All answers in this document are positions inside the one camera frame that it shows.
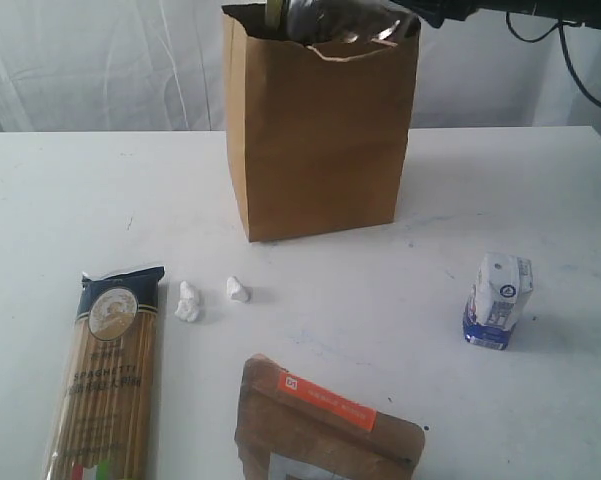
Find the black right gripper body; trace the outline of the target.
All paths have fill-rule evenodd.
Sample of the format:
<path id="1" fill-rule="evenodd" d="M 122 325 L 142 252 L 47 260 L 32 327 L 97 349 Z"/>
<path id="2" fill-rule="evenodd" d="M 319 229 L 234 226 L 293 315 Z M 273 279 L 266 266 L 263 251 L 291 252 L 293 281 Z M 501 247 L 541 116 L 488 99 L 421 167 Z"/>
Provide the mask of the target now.
<path id="1" fill-rule="evenodd" d="M 433 28 L 440 28 L 446 20 L 465 21 L 480 7 L 470 0 L 394 0 L 396 5 L 416 14 Z"/>

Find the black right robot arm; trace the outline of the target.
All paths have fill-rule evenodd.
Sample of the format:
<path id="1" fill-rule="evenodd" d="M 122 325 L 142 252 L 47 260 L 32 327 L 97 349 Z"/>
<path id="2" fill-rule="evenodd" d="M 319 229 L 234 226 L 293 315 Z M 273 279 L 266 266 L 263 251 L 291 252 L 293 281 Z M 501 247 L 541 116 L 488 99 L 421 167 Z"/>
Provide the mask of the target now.
<path id="1" fill-rule="evenodd" d="M 550 18 L 601 30 L 601 0 L 394 0 L 431 27 L 445 20 L 465 21 L 478 10 Z"/>

